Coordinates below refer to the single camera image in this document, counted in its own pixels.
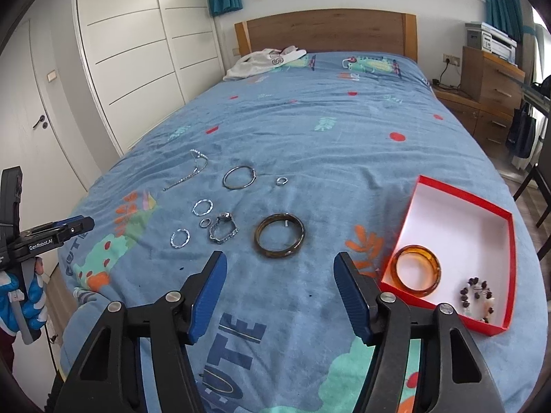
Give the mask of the blue white gloved left hand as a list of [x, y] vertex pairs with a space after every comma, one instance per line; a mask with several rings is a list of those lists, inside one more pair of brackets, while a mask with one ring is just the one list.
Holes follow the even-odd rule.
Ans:
[[1, 271], [1, 330], [15, 338], [20, 333], [29, 345], [40, 337], [47, 322], [44, 267], [40, 257], [34, 259], [34, 276], [29, 284], [20, 282], [10, 272]]

